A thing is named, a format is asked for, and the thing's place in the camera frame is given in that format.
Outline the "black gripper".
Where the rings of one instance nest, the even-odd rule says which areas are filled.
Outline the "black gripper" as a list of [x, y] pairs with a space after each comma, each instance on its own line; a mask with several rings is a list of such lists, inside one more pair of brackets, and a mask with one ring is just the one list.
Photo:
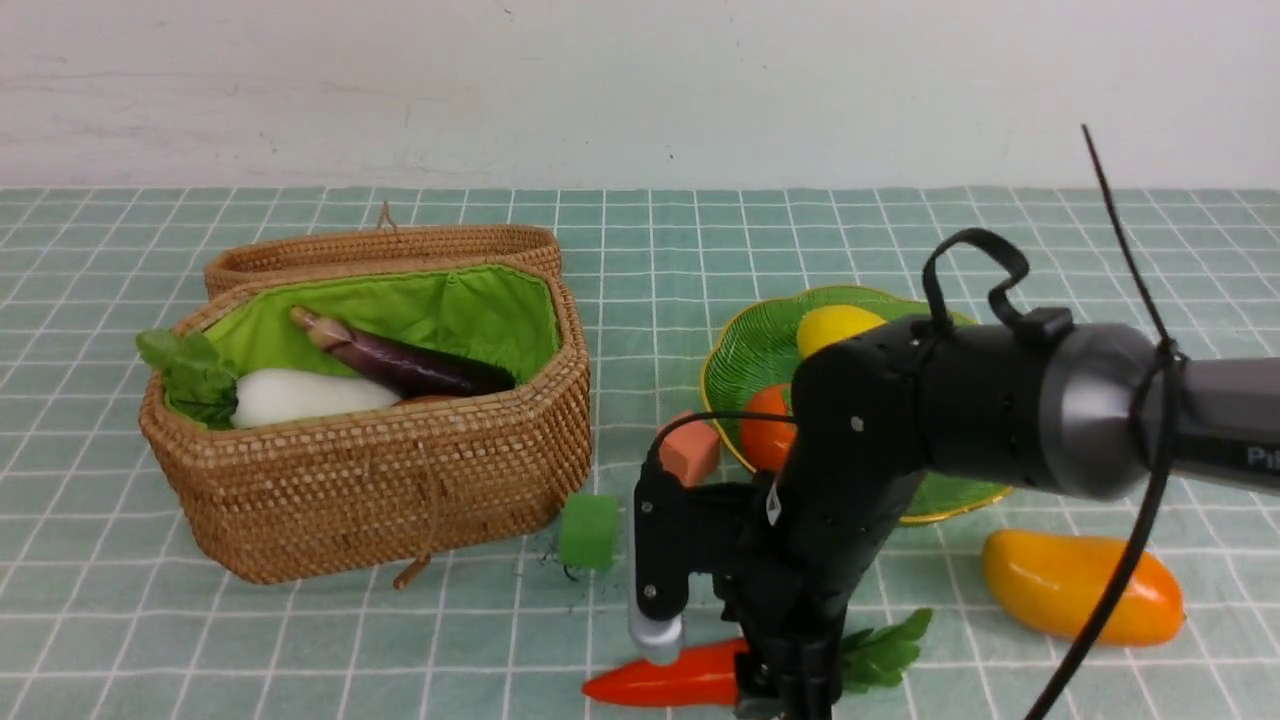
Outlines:
[[700, 489], [700, 570], [748, 642], [735, 653], [736, 719], [832, 719], [844, 693], [844, 620], [788, 548], [786, 511], [772, 480]]

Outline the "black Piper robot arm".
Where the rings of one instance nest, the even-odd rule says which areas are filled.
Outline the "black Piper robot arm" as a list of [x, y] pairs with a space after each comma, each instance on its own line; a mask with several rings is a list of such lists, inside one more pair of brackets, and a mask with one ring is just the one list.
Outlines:
[[801, 363], [797, 434], [726, 587], [790, 719], [827, 719], [851, 593], [928, 471], [1093, 501], [1147, 480], [1124, 551], [1029, 712], [1043, 717], [1137, 569], [1171, 474], [1277, 492], [1277, 360], [1189, 361], [1042, 307], [1004, 325], [905, 318]]

